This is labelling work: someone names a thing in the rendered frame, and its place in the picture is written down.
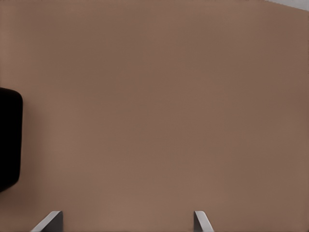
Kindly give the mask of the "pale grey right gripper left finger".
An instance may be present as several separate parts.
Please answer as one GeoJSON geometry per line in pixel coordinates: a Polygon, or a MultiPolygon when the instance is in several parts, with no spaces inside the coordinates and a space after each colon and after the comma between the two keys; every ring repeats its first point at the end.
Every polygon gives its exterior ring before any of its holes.
{"type": "Polygon", "coordinates": [[[63,232],[63,212],[52,211],[42,219],[30,232],[63,232]]]}

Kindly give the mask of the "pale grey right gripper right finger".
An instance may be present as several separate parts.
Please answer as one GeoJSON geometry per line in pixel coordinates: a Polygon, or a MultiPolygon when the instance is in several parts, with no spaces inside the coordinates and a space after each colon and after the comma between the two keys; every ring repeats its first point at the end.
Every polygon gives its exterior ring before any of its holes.
{"type": "Polygon", "coordinates": [[[214,232],[214,229],[204,211],[194,211],[194,232],[214,232]]]}

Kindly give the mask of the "black rounded box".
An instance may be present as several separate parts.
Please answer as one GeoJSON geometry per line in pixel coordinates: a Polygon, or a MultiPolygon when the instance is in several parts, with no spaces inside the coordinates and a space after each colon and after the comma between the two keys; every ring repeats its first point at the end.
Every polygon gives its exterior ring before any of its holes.
{"type": "Polygon", "coordinates": [[[0,192],[18,182],[21,166],[23,98],[0,87],[0,192]]]}

